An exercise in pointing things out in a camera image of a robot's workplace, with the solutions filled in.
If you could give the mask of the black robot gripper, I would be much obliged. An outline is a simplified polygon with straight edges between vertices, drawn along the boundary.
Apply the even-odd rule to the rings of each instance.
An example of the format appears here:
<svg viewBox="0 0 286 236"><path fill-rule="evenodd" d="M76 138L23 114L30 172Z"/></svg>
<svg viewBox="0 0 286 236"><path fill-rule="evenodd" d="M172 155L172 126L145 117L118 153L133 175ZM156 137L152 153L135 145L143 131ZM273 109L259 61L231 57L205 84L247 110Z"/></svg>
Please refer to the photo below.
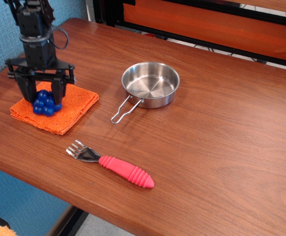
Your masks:
<svg viewBox="0 0 286 236"><path fill-rule="evenodd" d="M56 56L56 44L52 34L45 34L40 37L30 37L20 35L20 41L23 43L25 57L7 59L5 64L8 66L8 77L16 79L18 87L24 99L33 103L36 99L36 82L30 75L35 71L55 70L58 72L68 71L68 75L63 78L52 80L52 92L56 105L62 103L65 96L66 83L75 84L74 65L61 61ZM14 67L18 67L25 74L17 73Z"/></svg>

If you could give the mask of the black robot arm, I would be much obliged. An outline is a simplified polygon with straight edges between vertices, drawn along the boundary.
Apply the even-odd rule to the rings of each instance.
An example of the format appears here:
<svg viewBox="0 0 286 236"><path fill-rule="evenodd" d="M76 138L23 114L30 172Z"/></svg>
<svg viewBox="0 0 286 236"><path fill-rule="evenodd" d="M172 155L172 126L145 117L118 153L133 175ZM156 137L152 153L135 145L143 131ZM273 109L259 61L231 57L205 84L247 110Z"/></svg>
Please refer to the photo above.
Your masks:
<svg viewBox="0 0 286 236"><path fill-rule="evenodd" d="M75 66L61 61L56 56L60 47L54 40L54 10L46 0L7 0L23 44L24 58L7 59L8 76L15 79L28 102L36 99L36 82L50 82L55 104L61 104L67 84L74 84Z"/></svg>

